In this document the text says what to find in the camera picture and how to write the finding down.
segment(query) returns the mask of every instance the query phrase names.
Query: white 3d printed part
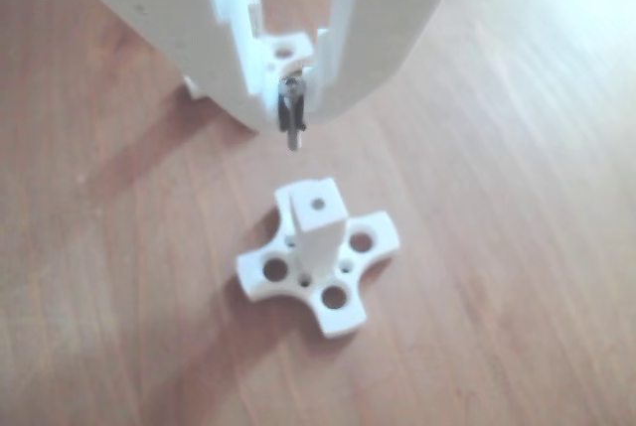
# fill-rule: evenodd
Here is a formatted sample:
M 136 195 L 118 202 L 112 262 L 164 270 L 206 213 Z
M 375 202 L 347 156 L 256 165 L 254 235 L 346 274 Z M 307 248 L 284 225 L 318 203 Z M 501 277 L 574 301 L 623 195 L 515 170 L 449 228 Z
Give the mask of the white 3d printed part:
M 334 118 L 391 77 L 439 0 L 332 0 L 316 48 L 267 34 L 260 0 L 101 0 L 184 75 L 257 130 L 278 130 L 278 83 L 302 71 L 307 123 Z
M 336 183 L 300 181 L 276 191 L 278 232 L 264 247 L 237 258 L 237 275 L 251 301 L 295 297 L 314 312 L 327 338 L 367 320 L 358 282 L 399 249 L 387 213 L 349 217 Z

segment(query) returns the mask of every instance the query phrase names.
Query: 3d printed bracket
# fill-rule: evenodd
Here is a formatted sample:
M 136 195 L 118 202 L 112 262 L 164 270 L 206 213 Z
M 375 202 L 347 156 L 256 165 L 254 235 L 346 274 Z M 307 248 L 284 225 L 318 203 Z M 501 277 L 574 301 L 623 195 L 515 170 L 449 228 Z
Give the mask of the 3d printed bracket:
M 399 248 L 387 213 L 349 217 L 336 183 L 300 181 L 276 191 L 278 232 L 264 247 L 237 258 L 240 285 L 251 301 L 295 297 L 314 312 L 327 338 L 367 320 L 362 274 Z

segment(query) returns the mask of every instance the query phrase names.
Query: wood grain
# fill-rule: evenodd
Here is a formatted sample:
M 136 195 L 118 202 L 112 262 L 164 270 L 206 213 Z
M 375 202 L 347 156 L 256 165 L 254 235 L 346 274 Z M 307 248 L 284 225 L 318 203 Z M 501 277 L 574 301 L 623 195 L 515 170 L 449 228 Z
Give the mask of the wood grain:
M 635 3 L 443 0 L 293 155 L 96 0 L 0 0 L 0 424 L 636 424 Z M 325 176 L 403 244 L 336 341 L 233 274 Z

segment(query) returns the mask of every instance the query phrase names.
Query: round hole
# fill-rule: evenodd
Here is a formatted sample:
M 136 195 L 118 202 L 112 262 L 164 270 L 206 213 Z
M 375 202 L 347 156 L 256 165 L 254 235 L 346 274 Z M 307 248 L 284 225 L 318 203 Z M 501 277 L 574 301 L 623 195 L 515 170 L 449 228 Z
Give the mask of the round hole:
M 274 56 L 277 59 L 289 59 L 293 55 L 294 51 L 289 47 L 279 47 L 276 49 L 276 52 L 274 52 Z
M 348 274 L 354 270 L 354 263 L 349 259 L 343 260 L 340 262 L 340 270 L 341 272 Z
M 311 276 L 309 274 L 300 274 L 298 277 L 298 284 L 304 288 L 309 287 L 311 285 Z
M 320 211 L 325 207 L 325 202 L 320 198 L 316 198 L 311 202 L 311 207 L 316 211 Z
M 349 245 L 356 252 L 368 252 L 373 247 L 374 242 L 370 235 L 360 232 L 351 236 Z
M 341 287 L 328 287 L 322 293 L 322 303 L 330 309 L 340 309 L 347 303 L 347 293 Z
M 262 268 L 265 278 L 271 282 L 280 282 L 287 277 L 287 264 L 284 260 L 274 258 L 265 262 Z

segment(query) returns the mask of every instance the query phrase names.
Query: small hole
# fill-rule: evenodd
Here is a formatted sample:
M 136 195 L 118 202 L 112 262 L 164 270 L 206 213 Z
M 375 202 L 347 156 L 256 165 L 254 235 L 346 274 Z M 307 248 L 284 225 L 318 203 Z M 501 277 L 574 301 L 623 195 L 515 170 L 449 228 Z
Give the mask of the small hole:
M 333 310 L 341 309 L 347 303 L 347 293 L 340 287 L 328 287 L 322 293 L 322 303 Z
M 349 259 L 343 260 L 342 262 L 340 262 L 340 270 L 345 274 L 348 274 L 349 272 L 354 270 L 354 263 Z
M 311 207 L 316 211 L 320 211 L 325 207 L 325 202 L 320 198 L 316 198 L 311 202 Z
M 351 236 L 349 245 L 356 252 L 368 252 L 373 247 L 374 242 L 370 235 L 360 232 Z
M 274 258 L 265 262 L 262 268 L 265 278 L 271 282 L 280 282 L 287 277 L 287 264 L 284 260 Z
M 276 49 L 276 52 L 274 52 L 274 56 L 277 59 L 289 59 L 293 55 L 294 51 L 289 47 L 279 47 Z
M 304 288 L 309 287 L 311 285 L 311 276 L 309 274 L 300 274 L 300 277 L 298 277 L 298 284 Z

